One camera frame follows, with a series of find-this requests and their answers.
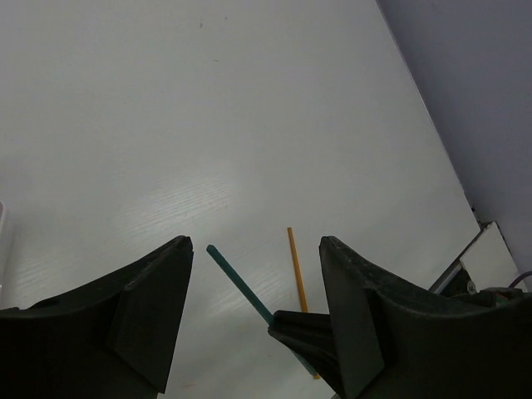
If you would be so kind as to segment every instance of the wire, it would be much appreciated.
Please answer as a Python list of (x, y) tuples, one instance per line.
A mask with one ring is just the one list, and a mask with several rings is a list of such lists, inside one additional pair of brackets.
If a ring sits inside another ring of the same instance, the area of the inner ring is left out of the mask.
[(524, 272), (521, 274), (518, 278), (516, 278), (514, 281), (512, 281), (512, 284), (508, 286), (508, 288), (515, 288), (517, 284), (519, 284), (521, 281), (523, 281), (527, 277), (532, 277), (532, 270), (529, 272)]

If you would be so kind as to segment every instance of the black cable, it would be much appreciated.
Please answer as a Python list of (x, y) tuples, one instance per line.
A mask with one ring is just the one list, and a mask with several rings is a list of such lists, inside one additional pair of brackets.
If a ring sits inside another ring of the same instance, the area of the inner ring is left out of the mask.
[(519, 284), (521, 281), (523, 281), (527, 277), (532, 277), (532, 270), (529, 272), (524, 272), (521, 274), (518, 278), (516, 278), (514, 281), (512, 281), (512, 284), (508, 286), (508, 288), (515, 288), (517, 284)]

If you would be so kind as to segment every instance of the teal stick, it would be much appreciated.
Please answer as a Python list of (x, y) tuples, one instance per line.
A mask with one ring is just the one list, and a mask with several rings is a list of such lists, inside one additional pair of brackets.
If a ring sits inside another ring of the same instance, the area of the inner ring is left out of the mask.
[[(217, 250), (217, 248), (213, 245), (208, 245), (207, 252), (209, 253), (210, 257), (221, 267), (221, 269), (224, 270), (224, 273), (227, 274), (227, 277), (229, 277), (233, 284), (236, 285), (236, 288), (238, 288), (239, 291), (246, 297), (246, 299), (248, 299), (249, 303), (253, 305), (255, 310), (259, 312), (259, 314), (266, 321), (266, 323), (268, 325), (273, 323), (273, 314), (268, 310), (268, 308), (264, 306), (259, 297), (255, 295), (249, 285), (246, 284), (245, 281), (243, 281), (243, 279), (239, 276), (238, 273), (236, 273), (236, 270), (233, 269), (233, 266), (231, 266), (229, 262), (225, 260), (224, 256)], [(318, 373), (316, 372), (316, 370), (314, 370), (314, 367), (308, 364), (308, 362), (304, 358), (302, 358), (295, 352), (292, 353), (301, 362), (301, 364), (303, 364), (307, 371), (310, 372), (312, 376), (318, 376)]]

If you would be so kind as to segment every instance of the table surface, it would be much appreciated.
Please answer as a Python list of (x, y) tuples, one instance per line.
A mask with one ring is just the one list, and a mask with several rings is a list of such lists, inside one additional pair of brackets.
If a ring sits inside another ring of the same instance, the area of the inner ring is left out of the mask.
[(2, 306), (25, 308), (176, 235), (195, 262), (166, 397), (332, 395), (204, 251), (272, 310), (327, 312), (336, 235), (430, 286), (477, 234), (373, 0), (7, 0), (0, 198), (16, 235)]

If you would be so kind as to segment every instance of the stick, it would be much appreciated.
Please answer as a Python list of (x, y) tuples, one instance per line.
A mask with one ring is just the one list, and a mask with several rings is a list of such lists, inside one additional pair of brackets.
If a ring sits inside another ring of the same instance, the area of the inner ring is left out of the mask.
[(292, 251), (293, 271), (296, 274), (296, 284), (298, 285), (299, 303), (301, 311), (308, 313), (307, 297), (305, 296), (305, 287), (301, 277), (301, 268), (299, 267), (298, 251), (296, 250), (296, 241), (293, 239), (293, 230), (288, 227), (288, 240), (290, 241), (290, 251)]
[[(243, 279), (239, 276), (239, 274), (236, 273), (236, 270), (234, 270), (233, 267), (229, 264), (229, 262), (225, 260), (224, 256), (216, 249), (216, 247), (213, 245), (207, 246), (207, 252), (211, 256), (211, 258), (221, 267), (221, 269), (224, 270), (225, 274), (227, 274), (227, 277), (229, 277), (229, 279), (234, 283), (234, 285), (236, 285), (236, 288), (238, 288), (240, 292), (246, 297), (246, 299), (248, 299), (249, 303), (253, 305), (255, 310), (259, 312), (259, 314), (266, 321), (266, 323), (268, 325), (273, 323), (273, 314), (264, 306), (259, 297), (255, 295), (255, 293), (251, 290), (248, 284), (246, 284), (245, 281), (243, 281)], [(314, 378), (319, 378), (319, 375), (316, 370), (314, 370), (314, 367), (308, 364), (308, 362), (303, 357), (299, 356), (296, 352), (292, 353)]]

